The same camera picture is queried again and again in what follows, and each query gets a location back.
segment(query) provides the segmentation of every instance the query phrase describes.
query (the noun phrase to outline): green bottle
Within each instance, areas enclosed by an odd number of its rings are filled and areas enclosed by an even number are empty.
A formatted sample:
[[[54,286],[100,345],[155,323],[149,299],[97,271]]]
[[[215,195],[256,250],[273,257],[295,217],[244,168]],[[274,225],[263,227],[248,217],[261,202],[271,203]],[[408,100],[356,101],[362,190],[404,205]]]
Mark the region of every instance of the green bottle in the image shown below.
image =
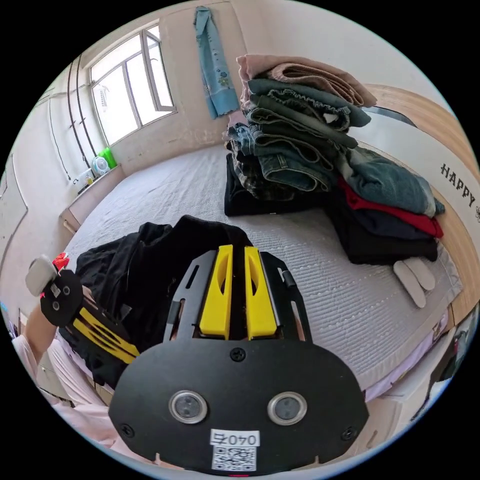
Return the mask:
[[[117,162],[114,159],[114,156],[112,155],[112,151],[110,148],[105,148],[102,150],[99,154],[99,157],[103,157],[106,160],[106,163],[110,167],[110,170],[114,169],[117,166]]]

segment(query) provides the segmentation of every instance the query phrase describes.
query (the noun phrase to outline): wooden bed frame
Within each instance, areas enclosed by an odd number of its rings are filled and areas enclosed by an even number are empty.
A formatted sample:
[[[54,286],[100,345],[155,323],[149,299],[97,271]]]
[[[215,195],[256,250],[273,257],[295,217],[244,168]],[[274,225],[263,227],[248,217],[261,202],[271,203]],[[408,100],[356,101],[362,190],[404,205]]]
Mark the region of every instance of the wooden bed frame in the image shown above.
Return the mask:
[[[455,154],[480,183],[477,159],[459,121],[435,102],[411,91],[386,85],[366,84],[366,88],[377,98],[377,107],[399,112],[409,118],[420,130],[438,140]],[[384,157],[398,162],[385,152]],[[444,205],[446,212],[437,217],[443,229],[441,242],[456,264],[463,291],[451,303],[450,326],[457,325],[480,300],[480,258],[470,234],[451,205],[437,190],[435,197]]]

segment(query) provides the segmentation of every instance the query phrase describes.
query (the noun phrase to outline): bed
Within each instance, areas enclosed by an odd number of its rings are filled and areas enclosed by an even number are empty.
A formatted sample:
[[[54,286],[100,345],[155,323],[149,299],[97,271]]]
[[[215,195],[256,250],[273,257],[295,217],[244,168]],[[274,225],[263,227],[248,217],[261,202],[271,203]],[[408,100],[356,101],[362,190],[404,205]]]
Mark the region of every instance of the bed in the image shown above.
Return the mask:
[[[235,225],[260,250],[286,263],[303,295],[313,341],[346,362],[362,390],[388,384],[390,374],[401,376],[399,369],[411,364],[412,355],[418,357],[419,346],[428,350],[435,340],[432,332],[445,328],[448,305],[462,290],[447,250],[439,243],[438,260],[426,260],[436,287],[419,309],[391,267],[348,261],[321,209],[226,217],[226,154],[218,145],[127,177],[68,244],[69,268],[75,270],[82,252],[135,232],[145,222],[174,225],[188,214]]]

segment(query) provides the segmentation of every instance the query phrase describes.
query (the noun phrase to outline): qr code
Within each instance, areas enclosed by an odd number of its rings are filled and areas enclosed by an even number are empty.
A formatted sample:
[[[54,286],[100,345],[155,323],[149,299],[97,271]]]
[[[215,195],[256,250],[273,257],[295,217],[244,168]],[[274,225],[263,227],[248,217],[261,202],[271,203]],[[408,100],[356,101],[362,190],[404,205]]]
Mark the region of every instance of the qr code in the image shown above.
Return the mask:
[[[211,468],[227,472],[254,472],[257,469],[257,448],[214,446]]]

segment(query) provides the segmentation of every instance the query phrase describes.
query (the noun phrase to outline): window frame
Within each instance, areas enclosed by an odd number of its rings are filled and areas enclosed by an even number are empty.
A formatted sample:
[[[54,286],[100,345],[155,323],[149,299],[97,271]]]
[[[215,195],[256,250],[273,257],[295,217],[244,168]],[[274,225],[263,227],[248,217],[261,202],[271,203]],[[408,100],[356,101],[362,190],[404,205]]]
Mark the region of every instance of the window frame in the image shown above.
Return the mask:
[[[142,129],[143,127],[146,127],[147,125],[150,125],[154,122],[162,120],[162,119],[170,116],[171,114],[175,114],[175,113],[178,112],[177,107],[175,106],[174,99],[172,97],[172,91],[170,90],[170,84],[169,84],[169,79],[167,77],[167,72],[165,71],[165,63],[164,63],[164,58],[163,58],[163,55],[162,55],[162,41],[156,35],[154,35],[153,33],[148,31],[148,30],[151,30],[152,28],[158,27],[158,26],[159,26],[159,24],[157,23],[157,24],[149,25],[149,26],[146,26],[146,27],[142,28],[142,30],[140,30],[140,32],[136,32],[135,34],[133,34],[133,35],[129,36],[128,38],[126,38],[125,40],[123,40],[120,44],[115,45],[112,48],[110,48],[108,51],[106,51],[88,69],[89,86],[90,86],[90,99],[91,99],[91,102],[93,104],[94,111],[96,113],[96,120],[98,122],[98,126],[100,127],[100,130],[103,134],[103,138],[105,139],[105,142],[109,147],[111,147],[112,145],[115,145],[116,143],[122,141],[123,139],[125,139],[129,135],[137,132],[138,130]],[[113,52],[113,50],[117,49],[118,47],[123,45],[125,42],[128,42],[129,40],[131,40],[135,37],[140,37],[140,47],[141,47],[140,52],[137,52],[133,55],[130,55],[128,58],[125,58],[124,60],[117,63],[115,66],[113,66],[106,73],[104,73],[100,78],[93,81],[92,80],[92,68],[98,62],[101,62],[102,59],[105,58],[110,52]],[[150,46],[148,45],[148,39],[149,38],[154,41],[154,43]],[[171,102],[172,102],[173,106],[163,106],[162,102],[160,101],[160,96],[159,96],[159,92],[157,90],[157,84],[155,82],[154,72],[153,72],[153,68],[152,68],[152,60],[150,59],[150,56],[149,56],[149,51],[151,49],[155,49],[155,48],[158,48],[159,51],[160,51],[161,66],[163,68],[163,73],[164,73],[165,79],[166,79],[166,86],[168,88],[168,94],[170,96],[170,99],[171,99]],[[140,114],[139,114],[139,111],[137,109],[137,105],[136,105],[136,102],[135,102],[135,96],[133,94],[132,85],[130,83],[129,72],[128,72],[128,68],[127,68],[127,63],[130,60],[138,57],[139,55],[142,56],[143,66],[145,68],[145,76],[146,76],[146,80],[147,80],[147,83],[148,83],[148,89],[150,90],[150,96],[151,96],[151,100],[152,100],[152,103],[153,103],[153,108],[155,109],[156,112],[168,112],[167,115],[163,115],[160,118],[155,118],[154,120],[151,120],[147,123],[142,123],[142,120],[140,118]],[[110,74],[112,74],[115,70],[117,70],[119,68],[122,70],[125,90],[126,90],[126,93],[127,93],[127,96],[128,96],[129,103],[130,103],[131,112],[133,114],[133,117],[135,118],[135,123],[137,125],[137,128],[135,130],[132,130],[130,133],[127,133],[127,135],[124,135],[123,137],[119,138],[118,140],[115,140],[113,143],[110,143],[109,139],[108,139],[108,137],[105,133],[104,126],[102,124],[100,113],[99,113],[99,110],[98,110],[98,107],[97,107],[97,102],[95,101],[94,88],[98,84],[100,84],[102,82],[102,80],[104,80],[106,77],[108,77]]]

